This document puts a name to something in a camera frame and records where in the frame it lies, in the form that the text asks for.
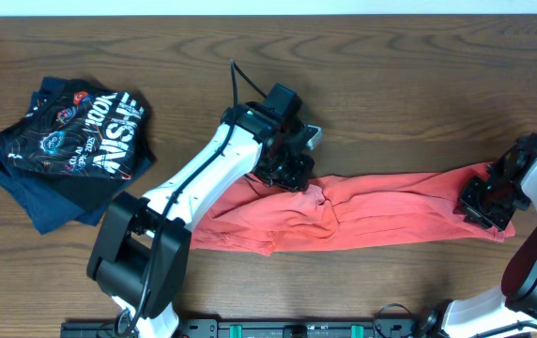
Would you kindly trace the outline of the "red soccer t-shirt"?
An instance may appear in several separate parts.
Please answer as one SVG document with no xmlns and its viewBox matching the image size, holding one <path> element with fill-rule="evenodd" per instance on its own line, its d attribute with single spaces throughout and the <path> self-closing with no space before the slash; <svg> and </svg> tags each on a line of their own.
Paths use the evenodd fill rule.
<svg viewBox="0 0 537 338">
<path fill-rule="evenodd" d="M 486 165 L 441 173 L 311 180 L 304 192 L 236 181 L 192 234 L 192 248 L 225 252 L 328 252 L 461 238 L 502 242 L 515 234 L 467 223 L 458 198 Z"/>
</svg>

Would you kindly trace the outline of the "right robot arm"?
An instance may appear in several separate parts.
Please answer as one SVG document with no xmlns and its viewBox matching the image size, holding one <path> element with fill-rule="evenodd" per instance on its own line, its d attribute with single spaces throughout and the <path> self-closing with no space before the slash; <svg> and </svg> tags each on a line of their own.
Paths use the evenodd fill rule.
<svg viewBox="0 0 537 338">
<path fill-rule="evenodd" d="M 537 213 L 537 133 L 521 136 L 459 197 L 470 223 L 506 230 L 517 210 Z M 418 337 L 529 337 L 537 332 L 537 225 L 507 265 L 501 284 L 436 308 Z"/>
</svg>

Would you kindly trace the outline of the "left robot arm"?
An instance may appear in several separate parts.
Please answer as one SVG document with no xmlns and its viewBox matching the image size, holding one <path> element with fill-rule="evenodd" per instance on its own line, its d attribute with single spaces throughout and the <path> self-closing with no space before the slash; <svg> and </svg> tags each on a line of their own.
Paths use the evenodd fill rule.
<svg viewBox="0 0 537 338">
<path fill-rule="evenodd" d="M 192 232 L 241 177 L 304 191 L 314 166 L 306 150 L 321 129 L 299 117 L 299 100 L 247 102 L 227 109 L 208 144 L 177 174 L 107 208 L 86 274 L 120 306 L 100 327 L 112 337 L 169 337 L 178 326 L 172 301 L 183 285 Z"/>
</svg>

